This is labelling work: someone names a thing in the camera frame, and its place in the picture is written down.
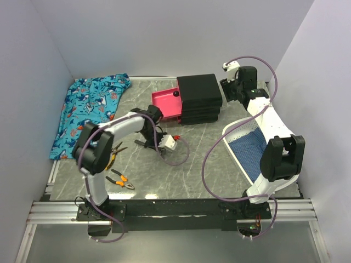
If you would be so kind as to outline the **black drawer cabinet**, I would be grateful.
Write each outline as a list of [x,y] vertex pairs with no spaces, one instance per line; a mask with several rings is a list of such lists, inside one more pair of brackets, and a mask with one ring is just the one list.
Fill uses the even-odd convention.
[[182,99],[181,125],[218,120],[223,98],[215,74],[180,76],[177,85]]

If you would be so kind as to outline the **yellow black needle-nose pliers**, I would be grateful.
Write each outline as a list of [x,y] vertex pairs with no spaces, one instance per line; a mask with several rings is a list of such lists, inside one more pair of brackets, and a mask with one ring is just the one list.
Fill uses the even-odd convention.
[[111,167],[113,166],[113,164],[116,160],[117,154],[120,153],[121,151],[124,151],[125,149],[127,149],[127,147],[121,148],[122,143],[123,142],[121,141],[116,147],[114,147],[111,150],[111,158],[110,158],[110,161],[109,161],[108,165],[106,166],[105,170],[111,169]]

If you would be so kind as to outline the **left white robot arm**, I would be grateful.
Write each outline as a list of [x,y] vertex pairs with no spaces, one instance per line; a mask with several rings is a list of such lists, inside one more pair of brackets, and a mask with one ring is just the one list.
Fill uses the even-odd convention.
[[123,117],[107,123],[87,123],[73,148],[72,156],[83,174],[86,187],[86,201],[89,213],[96,220],[103,220],[109,213],[109,195],[105,187],[105,168],[110,161],[114,140],[131,133],[141,133],[145,147],[161,152],[161,140],[166,133],[156,131],[156,124],[161,120],[161,110],[148,106],[147,110],[132,109]]

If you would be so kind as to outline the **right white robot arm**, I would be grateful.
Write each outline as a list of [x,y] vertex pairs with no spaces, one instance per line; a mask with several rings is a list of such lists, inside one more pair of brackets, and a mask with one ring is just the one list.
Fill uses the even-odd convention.
[[267,201],[276,191],[295,182],[301,172],[305,139],[294,135],[273,108],[269,94],[257,85],[257,69],[233,62],[223,67],[220,81],[227,101],[239,101],[249,117],[222,131],[223,142],[250,187],[239,202],[243,218],[269,211]]

